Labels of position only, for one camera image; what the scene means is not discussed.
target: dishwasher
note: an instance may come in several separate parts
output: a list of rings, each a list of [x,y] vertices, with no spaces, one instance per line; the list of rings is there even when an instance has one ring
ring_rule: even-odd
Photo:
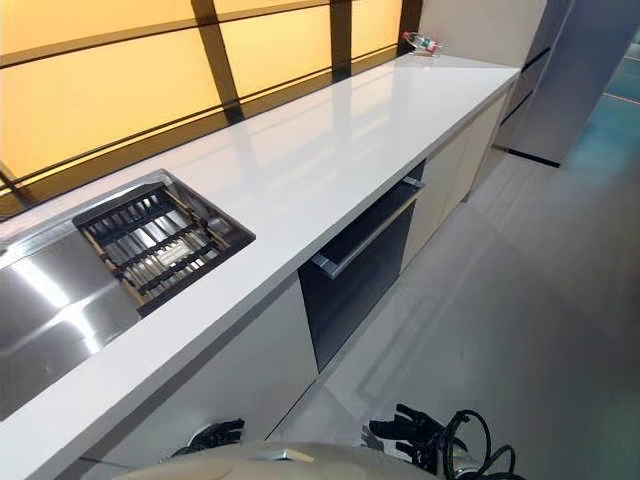
[[[298,270],[320,371],[400,275],[424,166],[423,161]]]

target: power cord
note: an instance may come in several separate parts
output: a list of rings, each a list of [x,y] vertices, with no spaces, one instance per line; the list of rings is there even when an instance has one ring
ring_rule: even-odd
[[[453,466],[453,446],[454,446],[454,438],[458,429],[463,423],[467,423],[470,421],[470,417],[474,417],[480,425],[482,426],[482,430],[485,436],[485,454],[484,461],[482,466],[477,472],[467,473],[460,476],[458,479],[455,477],[454,466]],[[476,480],[476,479],[490,479],[490,480],[524,480],[523,477],[516,475],[513,473],[516,466],[516,452],[511,445],[504,445],[496,450],[493,454],[491,453],[491,432],[489,431],[489,426],[487,422],[482,418],[482,416],[473,410],[461,410],[457,412],[454,417],[451,419],[449,424],[445,427],[442,432],[442,467],[444,470],[444,475],[446,480]],[[505,453],[509,452],[511,454],[511,458],[509,460],[509,470],[507,472],[498,472],[492,473],[489,475],[484,475],[487,470],[489,470],[493,464]]]

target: white countertop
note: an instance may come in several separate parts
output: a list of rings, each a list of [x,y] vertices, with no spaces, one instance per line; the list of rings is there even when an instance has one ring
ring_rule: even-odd
[[[405,56],[0,225],[0,235],[9,236],[164,168],[257,237],[2,422],[2,477],[51,478],[72,463],[499,96],[518,71]]]

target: floor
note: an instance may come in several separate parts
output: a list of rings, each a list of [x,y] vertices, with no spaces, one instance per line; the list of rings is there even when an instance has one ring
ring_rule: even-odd
[[[396,402],[478,410],[528,480],[640,478],[640,106],[603,96],[559,170],[506,155],[271,439],[359,445]]]
[[[606,91],[640,102],[640,44],[632,43],[629,46]]]

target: stainless steel sink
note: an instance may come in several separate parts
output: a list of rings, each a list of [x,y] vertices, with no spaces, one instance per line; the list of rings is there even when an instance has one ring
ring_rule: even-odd
[[[5,242],[0,420],[254,239],[159,171]]]

